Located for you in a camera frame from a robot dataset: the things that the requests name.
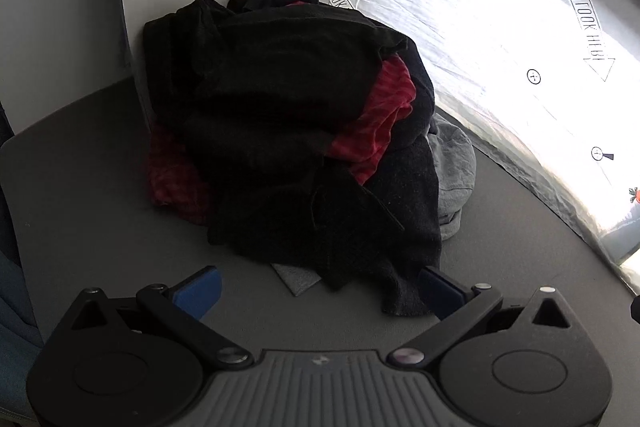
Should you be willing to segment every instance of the black clothing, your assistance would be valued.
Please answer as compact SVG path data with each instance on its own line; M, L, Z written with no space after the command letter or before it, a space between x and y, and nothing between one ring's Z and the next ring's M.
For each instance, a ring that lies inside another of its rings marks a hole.
M212 187L211 243L314 268L334 287L366 277L385 312L426 311L415 277L440 255L438 181L424 138L433 86L413 42L318 0L195 0L143 38L158 119ZM324 153L396 52L417 98L360 187Z

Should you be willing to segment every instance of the gray table surface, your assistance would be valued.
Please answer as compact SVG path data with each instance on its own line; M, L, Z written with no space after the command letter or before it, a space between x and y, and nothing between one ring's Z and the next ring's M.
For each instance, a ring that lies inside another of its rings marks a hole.
M223 296L204 322L258 353L375 348L412 338L433 317L380 312L374 289L319 284L294 298L269 266L207 244L206 230L154 208L145 181L148 135L131 80L60 110L0 150L5 191L36 320L47 338L76 294L100 286L130 296L172 285L206 264L223 274ZM601 425L640 419L640 325L632 296L546 206L478 153L476 190L460 232L444 244L442 268L466 284L493 283L527 298L556 286L582 320L614 379Z

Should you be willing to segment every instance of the dark gray cloth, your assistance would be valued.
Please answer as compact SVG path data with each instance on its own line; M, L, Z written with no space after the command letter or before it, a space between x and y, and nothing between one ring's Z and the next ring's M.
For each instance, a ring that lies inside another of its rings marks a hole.
M460 229L462 207L476 183L476 152L462 129L437 113L433 115L427 138L438 175L438 222L444 241ZM295 296L321 280L311 269L279 264L273 268Z

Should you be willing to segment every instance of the blue gripper pad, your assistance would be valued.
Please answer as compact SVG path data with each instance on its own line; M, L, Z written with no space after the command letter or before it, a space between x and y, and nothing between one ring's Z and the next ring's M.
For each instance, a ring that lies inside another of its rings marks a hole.
M207 266L172 290L172 303L200 320L222 295L222 276L215 266Z

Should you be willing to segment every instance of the arrow sign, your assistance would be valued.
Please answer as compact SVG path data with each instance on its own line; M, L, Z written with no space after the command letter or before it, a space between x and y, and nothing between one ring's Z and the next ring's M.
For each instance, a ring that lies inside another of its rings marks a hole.
M584 61L603 82L606 82L616 59L607 56L602 27L593 3L591 0L569 1L571 6L574 7L575 15L578 18L587 45L588 57Z

